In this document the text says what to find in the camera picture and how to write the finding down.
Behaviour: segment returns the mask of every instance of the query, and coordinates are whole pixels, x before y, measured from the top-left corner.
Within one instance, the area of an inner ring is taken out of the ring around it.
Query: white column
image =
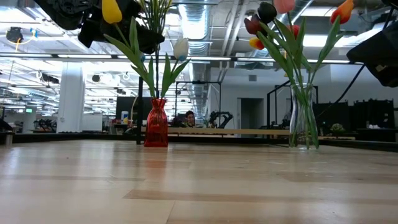
[[[25,113],[24,113],[24,125],[22,127],[22,133],[33,133],[33,130],[35,128],[34,121],[36,120],[36,109],[37,107],[26,107]]]
[[[57,133],[81,132],[86,76],[80,62],[64,62],[61,77]]]

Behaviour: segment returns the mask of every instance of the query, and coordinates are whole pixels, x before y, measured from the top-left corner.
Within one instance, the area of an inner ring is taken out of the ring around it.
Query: person
[[[187,111],[185,113],[185,127],[194,128],[195,127],[195,115],[193,111]]]

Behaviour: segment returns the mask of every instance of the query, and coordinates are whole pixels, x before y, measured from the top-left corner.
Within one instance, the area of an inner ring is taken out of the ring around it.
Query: glass vase
[[[148,114],[145,147],[167,147],[167,116],[164,111],[166,100],[152,99],[152,110]]]
[[[312,110],[313,86],[291,85],[292,117],[290,119],[289,147],[296,149],[318,149],[318,131]]]

